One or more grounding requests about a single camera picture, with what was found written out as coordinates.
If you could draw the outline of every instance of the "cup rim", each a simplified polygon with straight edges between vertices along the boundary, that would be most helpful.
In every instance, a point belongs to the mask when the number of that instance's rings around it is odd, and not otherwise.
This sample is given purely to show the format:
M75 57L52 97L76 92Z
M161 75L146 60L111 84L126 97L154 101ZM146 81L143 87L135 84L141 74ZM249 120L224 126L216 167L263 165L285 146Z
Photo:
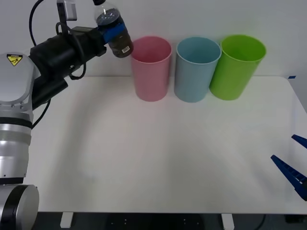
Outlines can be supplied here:
M142 37L140 37L140 38L138 38L138 39L135 39L132 43L134 43L134 42L136 42L136 41L138 41L138 40L140 40L140 39L146 38L146 37L155 37L155 38L160 38L160 39L165 40L165 41L168 43L169 47L171 48L171 51L169 52L169 55L168 55L166 58L162 59L161 61L157 61L157 62L143 62L143 61L139 61L139 60L135 59L135 58L133 57L133 55L131 54L130 56L131 56L131 58L132 58L133 60L135 60L135 61L137 61L137 62L139 62L139 63L142 63L142 64L155 65L155 64L164 62L165 60L169 59L169 57L170 57L170 56L172 55L172 53L173 53L173 48L172 48L172 45L170 44L170 42L169 42L167 39L163 38L163 37L155 36L155 35L146 35L146 36L142 36Z
M185 41L185 40L187 40L187 39L189 39L189 38L195 38L195 37L208 39L208 40L214 42L214 43L220 48L220 55L219 55L219 57L218 57L217 59L215 59L214 61L211 61L211 62L208 62L208 63L196 63L196 62L192 62L192 61L189 61L189 60L186 60L185 58L183 58L183 57L179 54L179 52L178 52L178 46L180 45L181 42L183 42L183 41ZM187 63L194 64L194 65L209 65L209 64L212 64L212 63L218 61L218 60L221 58L221 56L222 56L222 49L221 49L220 45L219 45L217 42L215 42L215 41L213 41L213 40L211 40L211 39L209 39L209 38L207 38L207 37L202 37L202 36L190 36L190 37L186 37L186 38L182 39L182 40L177 44L176 51L177 51L177 55L178 55L182 60L184 60L184 61L187 62Z
M233 36L249 37L249 38L252 38L252 39L256 40L257 42L259 42L259 43L263 46L263 48L264 48L264 55L263 55L263 57L261 57L261 58L259 58L259 59L257 59L257 60L254 60L254 61L244 61L244 60L236 59L236 58L230 56L228 53L226 53L226 52L223 50L222 43L223 43L223 41L225 41L227 38L230 38L230 37L233 37ZM221 41L221 49L222 49L222 52L223 52L227 57L230 57L231 59L233 59L233 60L235 60L235 61L247 62L247 63L249 63L249 62L261 61L262 59L264 59L264 57L265 57L266 54L267 54L267 48L265 47L265 45L264 45L259 39L255 38L255 37L252 37L252 36L249 36L249 35L246 35L246 34L233 34L233 35L229 35L229 36L225 37L225 38Z

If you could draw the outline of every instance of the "table surface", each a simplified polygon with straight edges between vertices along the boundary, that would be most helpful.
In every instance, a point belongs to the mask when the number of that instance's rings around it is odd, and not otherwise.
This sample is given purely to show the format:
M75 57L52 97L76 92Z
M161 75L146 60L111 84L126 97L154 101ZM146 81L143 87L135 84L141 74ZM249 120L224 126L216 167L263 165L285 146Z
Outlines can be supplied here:
M235 101L198 103L172 85L144 102L130 77L68 83L32 132L24 183L38 187L39 211L307 213L270 159L307 174L291 139L307 137L307 114L286 79L253 77Z

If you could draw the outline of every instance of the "bottle cap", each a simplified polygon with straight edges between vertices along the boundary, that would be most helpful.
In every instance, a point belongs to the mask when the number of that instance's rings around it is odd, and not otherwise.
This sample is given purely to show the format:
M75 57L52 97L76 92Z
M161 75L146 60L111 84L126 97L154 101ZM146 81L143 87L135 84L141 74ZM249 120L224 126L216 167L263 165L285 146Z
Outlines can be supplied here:
M106 0L93 0L95 6L103 4Z

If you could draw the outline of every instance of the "yellow warning label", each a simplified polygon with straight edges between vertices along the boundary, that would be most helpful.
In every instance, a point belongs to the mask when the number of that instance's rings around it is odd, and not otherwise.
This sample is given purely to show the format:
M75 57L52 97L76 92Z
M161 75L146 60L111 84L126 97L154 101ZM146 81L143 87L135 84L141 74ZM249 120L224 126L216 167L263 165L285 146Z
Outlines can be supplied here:
M23 56L18 54L7 54L6 57L13 66L16 66L21 61L21 59L23 59Z

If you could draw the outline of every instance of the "white wall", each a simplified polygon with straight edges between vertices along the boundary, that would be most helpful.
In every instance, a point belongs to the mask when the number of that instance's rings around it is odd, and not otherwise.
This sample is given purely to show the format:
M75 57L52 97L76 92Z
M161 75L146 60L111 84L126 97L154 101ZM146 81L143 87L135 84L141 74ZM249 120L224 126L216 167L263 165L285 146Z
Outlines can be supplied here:
M27 51L32 46L28 18L36 0L0 1L0 52ZM132 38L163 36L175 43L190 35L220 40L248 34L267 47L257 75L307 75L306 0L110 0L122 12ZM70 26L95 26L92 0L76 0L78 21ZM38 43L55 35L56 0L45 0L34 16ZM89 75L130 75L129 58L110 50L88 64Z

